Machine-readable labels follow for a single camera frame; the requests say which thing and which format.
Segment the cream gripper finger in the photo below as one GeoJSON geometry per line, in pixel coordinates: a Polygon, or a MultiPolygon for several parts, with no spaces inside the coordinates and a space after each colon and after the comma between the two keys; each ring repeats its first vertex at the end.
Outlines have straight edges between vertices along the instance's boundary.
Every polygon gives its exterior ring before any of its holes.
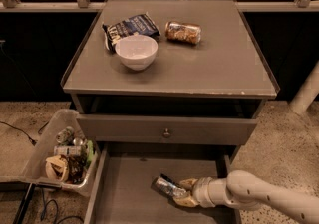
{"type": "Polygon", "coordinates": [[[189,179],[181,180],[178,184],[186,190],[191,190],[196,182],[197,182],[196,178],[189,178],[189,179]]]}
{"type": "Polygon", "coordinates": [[[199,203],[193,198],[190,192],[187,192],[182,197],[175,196],[173,198],[173,201],[179,206],[188,208],[194,208],[199,205],[199,203]]]}

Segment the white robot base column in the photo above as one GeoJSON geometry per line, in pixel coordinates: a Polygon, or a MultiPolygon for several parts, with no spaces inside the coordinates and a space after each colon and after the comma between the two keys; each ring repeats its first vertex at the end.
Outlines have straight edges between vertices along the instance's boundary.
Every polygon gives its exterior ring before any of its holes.
{"type": "Polygon", "coordinates": [[[315,98],[319,95],[319,61],[308,75],[307,79],[290,103],[291,109],[303,114],[307,111],[315,98]]]}

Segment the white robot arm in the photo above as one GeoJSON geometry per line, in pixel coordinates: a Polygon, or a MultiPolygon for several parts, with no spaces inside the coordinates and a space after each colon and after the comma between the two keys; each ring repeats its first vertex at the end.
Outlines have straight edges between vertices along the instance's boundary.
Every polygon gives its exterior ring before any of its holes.
{"type": "Polygon", "coordinates": [[[187,179],[180,185],[187,188],[173,198],[180,206],[257,210],[264,204],[301,224],[319,224],[318,197],[272,185],[246,171],[231,171],[219,179],[187,179]]]}

